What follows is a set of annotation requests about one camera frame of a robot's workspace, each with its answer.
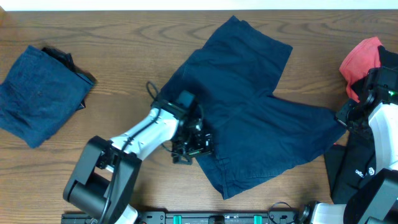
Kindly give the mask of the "navy blue shorts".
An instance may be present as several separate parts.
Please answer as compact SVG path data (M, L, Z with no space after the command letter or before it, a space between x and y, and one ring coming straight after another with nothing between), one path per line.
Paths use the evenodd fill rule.
M160 91L197 97L215 146L198 163L224 199L313 161L345 133L332 110L274 96L291 52L230 17Z

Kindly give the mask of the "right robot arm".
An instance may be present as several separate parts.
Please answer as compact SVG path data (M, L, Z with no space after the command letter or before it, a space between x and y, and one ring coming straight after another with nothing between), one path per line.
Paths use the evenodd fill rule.
M359 101L348 100L336 120L351 137L344 163L370 148L369 180L344 203L306 205L297 223L397 223L397 69L372 68L354 87Z

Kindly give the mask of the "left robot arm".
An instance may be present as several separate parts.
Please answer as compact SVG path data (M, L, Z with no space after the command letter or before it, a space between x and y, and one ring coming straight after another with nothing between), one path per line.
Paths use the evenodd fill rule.
M164 142L174 164L192 164L213 152L212 135L203 126L204 110L195 100L155 101L150 113L125 133L91 138L65 186L63 199L91 217L92 223L135 223L129 204L142 165Z

